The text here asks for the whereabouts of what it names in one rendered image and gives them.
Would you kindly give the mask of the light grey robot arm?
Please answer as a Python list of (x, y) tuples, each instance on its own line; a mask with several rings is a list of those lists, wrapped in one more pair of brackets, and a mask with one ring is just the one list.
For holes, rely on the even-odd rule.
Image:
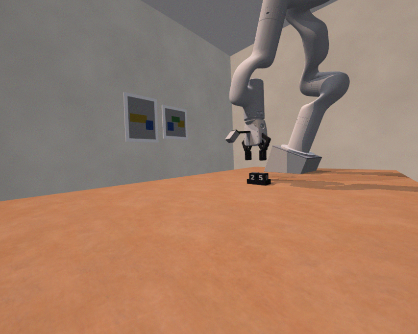
[(330, 0), (263, 0), (252, 55), (235, 70), (229, 93), (230, 102), (244, 109), (244, 121), (265, 119), (264, 82), (250, 79), (257, 69), (272, 65), (283, 23), (286, 19), (300, 34), (305, 63), (299, 89), (306, 96), (319, 97), (304, 105), (298, 114), (287, 151), (314, 157), (311, 146), (325, 111), (348, 90), (349, 77), (344, 72), (319, 72), (319, 64), (329, 50), (326, 24), (310, 9)]

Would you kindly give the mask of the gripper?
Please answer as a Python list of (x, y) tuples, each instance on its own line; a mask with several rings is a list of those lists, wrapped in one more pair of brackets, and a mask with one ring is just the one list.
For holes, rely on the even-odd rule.
[(259, 160), (267, 159), (267, 149), (271, 138), (267, 135), (267, 127), (263, 119), (250, 119), (245, 121), (245, 130), (250, 133), (244, 133), (242, 145), (245, 151), (245, 160), (251, 160), (252, 146), (259, 146)]

